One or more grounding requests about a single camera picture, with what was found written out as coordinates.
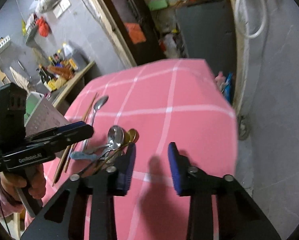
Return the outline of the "person's left hand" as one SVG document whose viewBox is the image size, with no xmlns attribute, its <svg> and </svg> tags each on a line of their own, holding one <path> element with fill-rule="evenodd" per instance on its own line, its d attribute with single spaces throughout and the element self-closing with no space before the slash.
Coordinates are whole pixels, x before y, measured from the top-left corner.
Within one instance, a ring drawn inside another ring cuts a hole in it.
<svg viewBox="0 0 299 240">
<path fill-rule="evenodd" d="M 31 187 L 28 189 L 28 192 L 34 199 L 41 199 L 43 198 L 43 196 L 45 196 L 46 193 L 46 179 L 44 177 L 43 164 L 36 165 L 35 170 L 36 173 L 30 180 Z M 14 175 L 6 172 L 1 172 L 0 178 L 3 189 L 15 200 L 20 201 L 16 189 L 26 187 L 26 179 L 22 178 L 19 175 Z"/>
</svg>

